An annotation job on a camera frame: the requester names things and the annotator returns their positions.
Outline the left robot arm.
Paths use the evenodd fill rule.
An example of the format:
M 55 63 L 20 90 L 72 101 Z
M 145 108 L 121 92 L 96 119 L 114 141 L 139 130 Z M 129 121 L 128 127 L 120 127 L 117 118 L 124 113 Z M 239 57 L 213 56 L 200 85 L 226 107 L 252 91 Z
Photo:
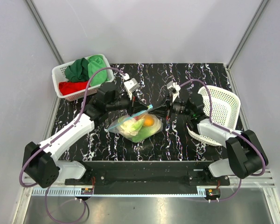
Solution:
M 20 174 L 27 174 L 42 188 L 51 186 L 58 179 L 76 179 L 86 185 L 91 181 L 91 173 L 78 161 L 61 162 L 61 155 L 81 137 L 92 132 L 104 123 L 109 112 L 126 110 L 129 115 L 139 115 L 152 108 L 140 102 L 133 94 L 137 88 L 131 81 L 128 88 L 120 94 L 114 83 L 103 83 L 81 112 L 59 132 L 36 144 L 25 146 L 23 165 Z

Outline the clear zip top bag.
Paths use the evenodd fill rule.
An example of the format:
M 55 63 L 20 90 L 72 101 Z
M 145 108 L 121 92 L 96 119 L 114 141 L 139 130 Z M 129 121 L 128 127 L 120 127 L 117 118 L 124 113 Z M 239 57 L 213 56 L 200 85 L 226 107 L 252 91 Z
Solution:
M 145 110 L 141 110 L 133 115 L 125 115 L 107 128 L 108 132 L 117 133 L 131 142 L 141 142 L 162 131 L 163 123 L 155 115 L 150 114 L 153 106 L 149 105 Z

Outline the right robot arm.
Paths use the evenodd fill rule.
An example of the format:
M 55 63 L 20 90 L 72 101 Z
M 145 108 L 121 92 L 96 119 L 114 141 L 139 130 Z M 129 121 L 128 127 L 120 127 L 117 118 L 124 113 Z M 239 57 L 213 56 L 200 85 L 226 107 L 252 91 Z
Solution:
M 174 102 L 172 97 L 164 99 L 154 108 L 153 115 L 169 119 L 172 114 L 184 115 L 189 129 L 218 142 L 227 150 L 227 159 L 218 160 L 203 172 L 203 181 L 213 185 L 224 175 L 235 175 L 240 179 L 261 176 L 268 165 L 268 158 L 256 133 L 252 130 L 241 132 L 228 129 L 211 121 L 211 116 L 203 111 L 205 105 L 201 94 L 192 94 L 189 99 Z

